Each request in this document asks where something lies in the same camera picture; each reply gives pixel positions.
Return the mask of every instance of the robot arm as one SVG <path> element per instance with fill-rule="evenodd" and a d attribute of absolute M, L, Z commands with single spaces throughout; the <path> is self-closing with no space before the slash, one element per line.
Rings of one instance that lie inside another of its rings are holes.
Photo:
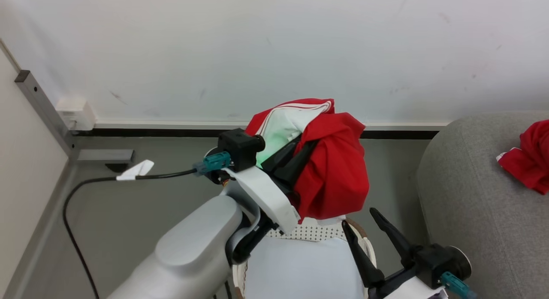
<path fill-rule="evenodd" d="M 310 143 L 293 156 L 295 145 L 296 141 L 286 145 L 265 161 L 261 169 L 255 166 L 255 154 L 264 147 L 260 137 L 247 136 L 240 129 L 223 133 L 218 147 L 196 168 L 214 183 L 229 180 L 228 184 L 220 195 L 163 235 L 155 251 L 109 299 L 211 298 L 230 275 L 231 265 L 246 261 L 269 230 L 292 232 L 300 216 L 289 198 L 296 197 L 292 195 L 292 187 L 316 143 Z M 355 240 L 349 237 L 352 235 L 346 233 L 371 298 L 428 298 L 433 290 L 445 286 L 440 279 L 443 273 L 461 275 L 461 279 L 471 275 L 469 263 L 463 264 L 466 257 L 461 252 L 451 254 L 457 249 L 411 246 L 377 210 L 371 213 L 389 235 L 404 265 L 404 270 L 385 279 L 358 245 L 354 245 Z M 431 258 L 440 253 L 443 258 Z M 464 274 L 451 267 L 457 260 L 465 266 Z M 418 296 L 410 296 L 408 288 Z"/>

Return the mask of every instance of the wall baseboard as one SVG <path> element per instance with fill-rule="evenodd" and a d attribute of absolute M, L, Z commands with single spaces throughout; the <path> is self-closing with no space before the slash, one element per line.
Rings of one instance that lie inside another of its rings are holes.
<path fill-rule="evenodd" d="M 80 137 L 218 137 L 226 129 L 92 129 L 74 131 Z M 432 139 L 437 130 L 365 130 L 361 139 Z"/>
<path fill-rule="evenodd" d="M 118 121 L 98 120 L 95 129 L 231 130 L 247 121 Z M 367 131 L 440 131 L 449 122 L 363 122 Z"/>

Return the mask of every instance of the wire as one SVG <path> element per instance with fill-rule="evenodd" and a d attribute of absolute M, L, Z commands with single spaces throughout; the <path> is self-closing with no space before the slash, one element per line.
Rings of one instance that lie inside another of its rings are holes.
<path fill-rule="evenodd" d="M 196 172 L 196 169 L 186 170 L 184 172 L 173 172 L 171 174 L 161 174 L 161 175 L 146 175 L 146 176 L 136 176 L 136 180 L 151 180 L 155 178 L 174 178 L 178 176 L 185 176 L 188 174 L 193 174 Z M 80 251 L 80 248 L 78 247 L 78 244 L 76 244 L 76 240 L 74 239 L 74 235 L 72 234 L 72 231 L 69 226 L 69 221 L 67 220 L 67 208 L 69 207 L 69 202 L 78 191 L 79 188 L 82 186 L 89 184 L 89 183 L 96 183 L 96 182 L 106 182 L 106 181 L 116 181 L 116 177 L 103 177 L 103 178 L 91 178 L 89 180 L 84 180 L 80 183 L 78 183 L 69 193 L 67 198 L 65 199 L 65 203 L 63 204 L 63 223 L 65 224 L 65 229 L 67 230 L 67 233 L 69 234 L 70 241 L 72 242 L 72 246 L 74 246 L 74 249 L 76 250 L 76 253 L 78 254 L 78 257 L 80 258 L 80 262 L 82 263 L 82 266 L 84 267 L 84 270 L 86 271 L 86 275 L 88 276 L 88 281 L 90 282 L 92 286 L 92 290 L 94 291 L 94 296 L 96 299 L 100 299 L 100 296 L 97 292 L 96 284 L 94 283 L 94 279 L 92 278 L 92 274 L 90 273 L 90 269 L 88 268 L 88 265 L 86 264 L 86 261 L 84 260 L 84 256 L 82 256 L 82 252 Z"/>
<path fill-rule="evenodd" d="M 231 288 L 229 287 L 229 281 L 225 281 L 225 290 L 227 291 L 227 298 L 233 299 L 233 295 L 231 295 Z"/>

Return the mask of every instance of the gray metal frame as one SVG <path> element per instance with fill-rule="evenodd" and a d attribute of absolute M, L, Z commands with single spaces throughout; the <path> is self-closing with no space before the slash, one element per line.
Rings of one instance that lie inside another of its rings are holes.
<path fill-rule="evenodd" d="M 51 234 L 53 225 L 59 219 L 66 194 L 74 186 L 78 164 L 80 162 L 129 164 L 133 157 L 133 150 L 80 150 L 76 139 L 51 104 L 41 86 L 29 70 L 21 70 L 6 45 L 0 39 L 0 49 L 6 55 L 14 69 L 19 72 L 15 83 L 25 95 L 33 109 L 59 143 L 59 146 L 69 157 L 55 190 L 44 209 L 37 227 L 31 236 L 30 242 L 19 262 L 18 267 L 4 294 L 4 299 L 19 299 L 24 293 L 31 275 L 39 261 L 44 244 Z"/>
<path fill-rule="evenodd" d="M 33 106 L 36 113 L 40 116 L 40 119 L 44 121 L 44 124 L 55 140 L 57 140 L 59 146 L 61 146 L 68 156 L 71 156 L 71 150 L 75 147 L 73 136 L 31 72 L 29 70 L 21 70 L 17 78 L 15 78 L 15 83 L 21 92 L 25 94 L 31 106 Z"/>

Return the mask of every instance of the gray couch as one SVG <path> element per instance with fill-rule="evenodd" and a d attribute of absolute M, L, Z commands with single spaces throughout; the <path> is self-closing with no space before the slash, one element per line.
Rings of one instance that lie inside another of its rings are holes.
<path fill-rule="evenodd" d="M 549 195 L 524 187 L 496 162 L 549 112 L 475 115 L 434 137 L 418 192 L 431 242 L 469 257 L 467 284 L 483 299 L 549 298 Z"/>

